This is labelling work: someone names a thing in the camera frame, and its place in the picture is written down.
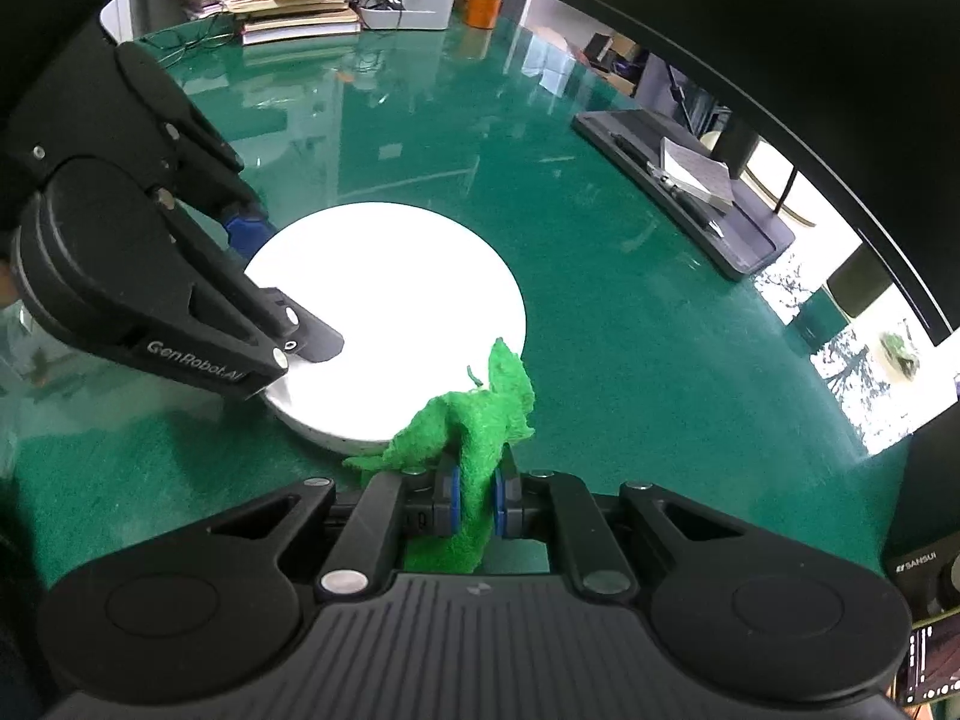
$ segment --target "green table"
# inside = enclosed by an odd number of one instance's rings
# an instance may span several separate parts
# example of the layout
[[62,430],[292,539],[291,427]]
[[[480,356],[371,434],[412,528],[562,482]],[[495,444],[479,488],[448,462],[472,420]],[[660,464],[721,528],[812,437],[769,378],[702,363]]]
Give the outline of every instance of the green table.
[[[170,71],[278,226],[387,200],[499,252],[526,303],[538,394],[522,469],[571,471],[599,493],[650,480],[877,568],[906,443],[867,456],[752,284],[718,274],[570,128],[577,111],[630,101],[579,65],[565,83],[542,73],[531,40],[506,22],[453,25],[195,50]],[[16,476],[47,583],[298,478],[357,483],[259,399],[107,362],[8,394],[2,429],[0,469]]]

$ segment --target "green towel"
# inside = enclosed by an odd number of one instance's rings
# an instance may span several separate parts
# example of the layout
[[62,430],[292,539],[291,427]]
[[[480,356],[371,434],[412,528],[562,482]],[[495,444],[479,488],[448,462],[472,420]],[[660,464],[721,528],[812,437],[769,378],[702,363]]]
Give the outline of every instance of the green towel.
[[349,458],[347,467],[364,473],[428,466],[448,445],[460,445],[460,531],[453,538],[425,536],[407,549],[404,568],[469,574],[483,559],[493,532],[490,485],[504,443],[519,442],[534,434],[527,415],[534,408],[534,389],[523,362],[502,338],[490,352],[488,389],[477,384],[469,392],[448,392],[435,397],[416,413],[410,424],[391,440],[382,455]]

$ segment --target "notepad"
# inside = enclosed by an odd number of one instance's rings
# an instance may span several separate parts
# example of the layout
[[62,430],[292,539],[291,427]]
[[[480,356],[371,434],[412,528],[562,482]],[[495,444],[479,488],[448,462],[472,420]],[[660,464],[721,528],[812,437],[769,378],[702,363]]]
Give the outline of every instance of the notepad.
[[680,189],[712,205],[717,211],[726,214],[733,209],[730,169],[723,162],[716,162],[664,138],[661,141],[661,167]]

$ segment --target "white round tray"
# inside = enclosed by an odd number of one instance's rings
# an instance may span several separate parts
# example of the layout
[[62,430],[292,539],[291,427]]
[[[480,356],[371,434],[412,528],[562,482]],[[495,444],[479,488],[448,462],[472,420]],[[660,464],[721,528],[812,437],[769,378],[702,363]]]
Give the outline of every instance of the white round tray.
[[354,203],[302,218],[253,257],[277,287],[344,336],[327,362],[290,358],[264,391],[287,425],[344,454],[381,451],[426,402],[486,382],[493,342],[520,352],[526,314],[510,269],[476,234],[409,205]]

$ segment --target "phone screen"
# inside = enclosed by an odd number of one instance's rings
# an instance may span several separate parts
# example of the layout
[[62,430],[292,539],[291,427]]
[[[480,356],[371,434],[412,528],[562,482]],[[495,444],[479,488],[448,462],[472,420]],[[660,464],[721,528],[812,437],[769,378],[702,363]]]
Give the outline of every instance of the phone screen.
[[960,610],[910,634],[896,674],[896,702],[915,707],[960,693]]

